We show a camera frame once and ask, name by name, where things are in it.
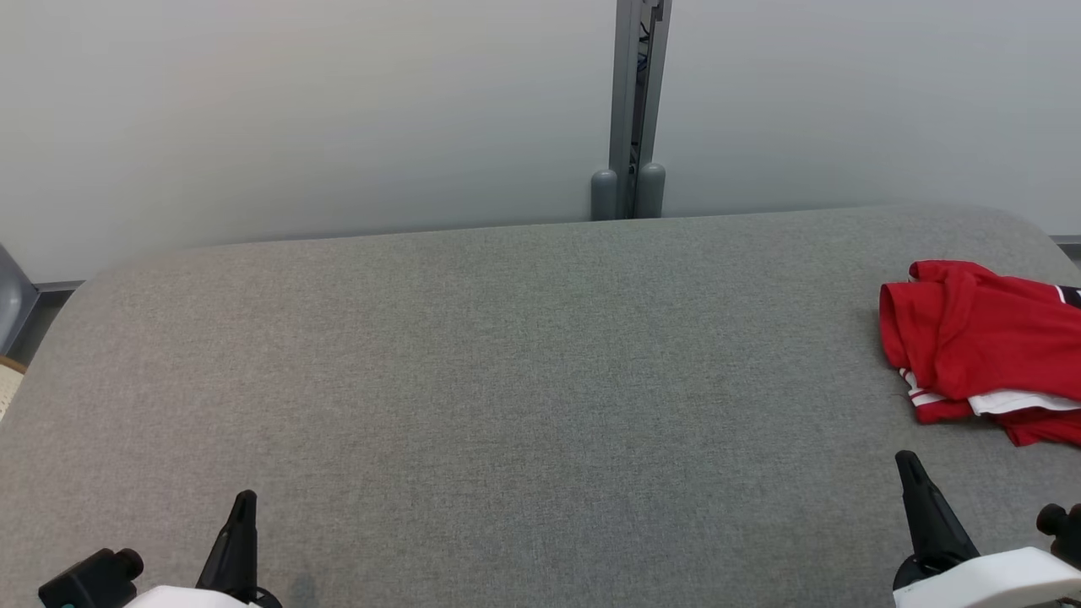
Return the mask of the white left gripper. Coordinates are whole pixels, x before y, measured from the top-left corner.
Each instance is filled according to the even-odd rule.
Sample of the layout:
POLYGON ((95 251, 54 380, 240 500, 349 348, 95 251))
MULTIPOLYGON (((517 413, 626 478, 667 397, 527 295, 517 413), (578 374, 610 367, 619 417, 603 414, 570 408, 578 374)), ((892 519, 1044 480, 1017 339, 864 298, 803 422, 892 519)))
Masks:
POLYGON ((209 552, 196 589, 160 585, 136 595, 126 608, 282 607, 258 589, 258 495, 236 494, 226 523, 209 552))

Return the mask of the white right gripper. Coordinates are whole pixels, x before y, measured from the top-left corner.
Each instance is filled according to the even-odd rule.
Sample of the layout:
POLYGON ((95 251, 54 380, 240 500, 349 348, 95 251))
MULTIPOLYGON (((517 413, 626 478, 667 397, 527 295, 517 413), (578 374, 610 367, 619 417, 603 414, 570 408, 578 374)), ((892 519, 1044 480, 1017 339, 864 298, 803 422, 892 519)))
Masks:
POLYGON ((915 551, 894 577, 896 607, 1031 607, 1077 595, 1078 569, 1049 551, 980 556, 921 459, 909 450, 894 458, 915 551))

